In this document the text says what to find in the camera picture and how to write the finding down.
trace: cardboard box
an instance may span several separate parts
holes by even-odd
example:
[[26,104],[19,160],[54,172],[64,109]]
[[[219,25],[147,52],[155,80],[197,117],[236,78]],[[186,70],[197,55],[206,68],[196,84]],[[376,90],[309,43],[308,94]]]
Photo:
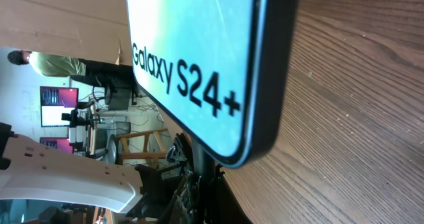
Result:
[[0,45],[132,65],[126,0],[0,0]]

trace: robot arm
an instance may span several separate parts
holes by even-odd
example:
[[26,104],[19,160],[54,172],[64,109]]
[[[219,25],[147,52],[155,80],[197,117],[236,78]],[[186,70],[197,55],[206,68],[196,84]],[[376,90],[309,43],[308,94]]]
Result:
[[142,197],[142,181],[134,167],[48,148],[14,135],[3,123],[0,157],[0,199],[80,203],[127,213]]

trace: monitor screen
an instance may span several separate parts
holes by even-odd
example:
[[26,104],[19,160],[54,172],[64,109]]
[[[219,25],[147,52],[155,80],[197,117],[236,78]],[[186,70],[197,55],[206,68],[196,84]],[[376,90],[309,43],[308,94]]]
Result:
[[78,102],[78,88],[40,87],[41,127],[69,126],[62,113],[70,114]]
[[40,143],[63,152],[74,153],[74,148],[70,146],[68,138],[41,137]]

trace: green shirt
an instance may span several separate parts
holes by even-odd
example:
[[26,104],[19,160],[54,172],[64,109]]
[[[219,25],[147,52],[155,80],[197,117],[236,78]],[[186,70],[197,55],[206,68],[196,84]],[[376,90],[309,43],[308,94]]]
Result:
[[70,75],[85,75],[85,64],[78,58],[32,52],[29,63],[35,72],[43,76],[65,78]]

